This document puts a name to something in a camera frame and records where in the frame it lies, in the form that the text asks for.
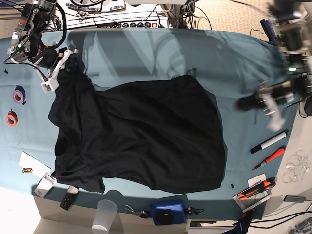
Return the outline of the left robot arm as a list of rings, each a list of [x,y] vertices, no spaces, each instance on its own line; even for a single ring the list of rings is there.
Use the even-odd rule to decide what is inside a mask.
[[[275,0],[269,5],[270,29],[274,43],[284,60],[287,78],[271,86],[262,83],[252,95],[237,102],[238,109],[261,109],[270,116],[268,129],[277,132],[285,119],[279,106],[294,101],[299,95],[312,95],[312,39],[306,27],[306,15],[300,11],[301,0]]]

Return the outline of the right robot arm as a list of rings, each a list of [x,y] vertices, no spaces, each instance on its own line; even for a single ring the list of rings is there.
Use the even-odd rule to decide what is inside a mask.
[[[42,32],[51,20],[51,15],[58,9],[62,15],[62,37],[53,45],[44,45]],[[42,80],[44,92],[55,91],[59,84],[57,75],[66,67],[71,55],[78,53],[78,49],[62,48],[57,50],[65,41],[67,33],[66,16],[63,8],[56,0],[34,0],[27,3],[22,11],[18,26],[12,33],[8,48],[6,65],[25,64],[33,67]]]

